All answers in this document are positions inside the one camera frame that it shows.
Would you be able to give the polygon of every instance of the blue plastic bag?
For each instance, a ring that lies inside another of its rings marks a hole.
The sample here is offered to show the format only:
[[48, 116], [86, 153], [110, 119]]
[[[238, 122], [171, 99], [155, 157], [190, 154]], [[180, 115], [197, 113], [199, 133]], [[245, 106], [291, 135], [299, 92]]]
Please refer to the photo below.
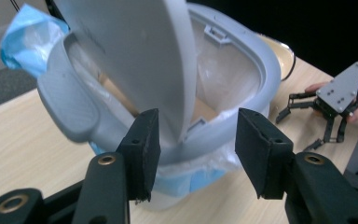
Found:
[[24, 4], [1, 40], [2, 62], [38, 77], [47, 71], [52, 47], [68, 32], [64, 21]]

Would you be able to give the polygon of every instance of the wooden table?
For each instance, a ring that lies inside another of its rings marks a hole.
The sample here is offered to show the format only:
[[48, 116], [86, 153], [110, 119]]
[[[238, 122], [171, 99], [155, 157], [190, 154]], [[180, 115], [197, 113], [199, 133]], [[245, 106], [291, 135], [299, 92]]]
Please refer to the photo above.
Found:
[[[275, 120], [289, 93], [331, 77], [297, 59], [270, 105]], [[324, 133], [325, 121], [308, 110], [296, 110], [278, 128], [295, 143], [295, 152]], [[327, 144], [316, 152], [343, 172], [358, 139], [358, 123], [347, 126], [344, 144]], [[93, 152], [87, 144], [68, 141], [43, 107], [37, 91], [0, 105], [0, 195], [13, 189], [40, 189], [44, 197], [84, 178]], [[287, 223], [284, 200], [257, 200], [243, 170], [229, 173], [164, 211], [148, 211], [131, 203], [132, 223]]]

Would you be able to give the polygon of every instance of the metal ring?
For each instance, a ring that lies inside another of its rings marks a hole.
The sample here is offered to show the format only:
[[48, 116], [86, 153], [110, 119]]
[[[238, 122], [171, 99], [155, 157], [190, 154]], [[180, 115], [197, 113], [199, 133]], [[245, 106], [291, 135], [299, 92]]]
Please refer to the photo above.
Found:
[[[15, 204], [10, 204], [15, 200], [19, 200]], [[26, 194], [18, 194], [14, 195], [6, 200], [4, 200], [2, 203], [0, 203], [0, 213], [1, 214], [7, 214], [16, 211], [17, 209], [21, 208], [23, 205], [25, 205], [28, 202], [28, 195]]]
[[324, 159], [316, 155], [310, 155], [310, 154], [305, 155], [304, 160], [315, 165], [324, 164]]
[[114, 156], [102, 156], [100, 159], [98, 159], [98, 163], [100, 165], [109, 165], [116, 161], [116, 157]]

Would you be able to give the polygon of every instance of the toilet lid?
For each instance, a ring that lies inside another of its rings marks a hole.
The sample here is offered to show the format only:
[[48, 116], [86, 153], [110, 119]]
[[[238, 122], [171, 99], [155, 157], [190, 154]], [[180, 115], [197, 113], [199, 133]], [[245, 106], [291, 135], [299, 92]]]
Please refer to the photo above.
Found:
[[55, 3], [82, 49], [138, 111], [158, 108], [161, 146], [180, 142], [193, 113], [197, 78], [186, 2]]

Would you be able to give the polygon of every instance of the bolt hole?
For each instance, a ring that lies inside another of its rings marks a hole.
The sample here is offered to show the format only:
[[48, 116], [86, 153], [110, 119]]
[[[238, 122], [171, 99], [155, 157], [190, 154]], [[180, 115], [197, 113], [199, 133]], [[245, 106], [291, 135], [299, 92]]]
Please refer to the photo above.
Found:
[[314, 155], [306, 155], [305, 161], [312, 163], [312, 164], [316, 164], [316, 165], [324, 164], [323, 158], [319, 158], [318, 156], [314, 156]]
[[28, 202], [26, 194], [19, 194], [10, 197], [0, 203], [0, 213], [7, 214], [16, 211]]
[[92, 220], [89, 221], [89, 224], [105, 224], [107, 223], [107, 219], [104, 216], [94, 217]]
[[98, 159], [98, 163], [100, 165], [109, 165], [115, 161], [116, 161], [116, 157], [114, 157], [114, 156], [104, 156], [104, 157], [101, 157], [100, 159]]

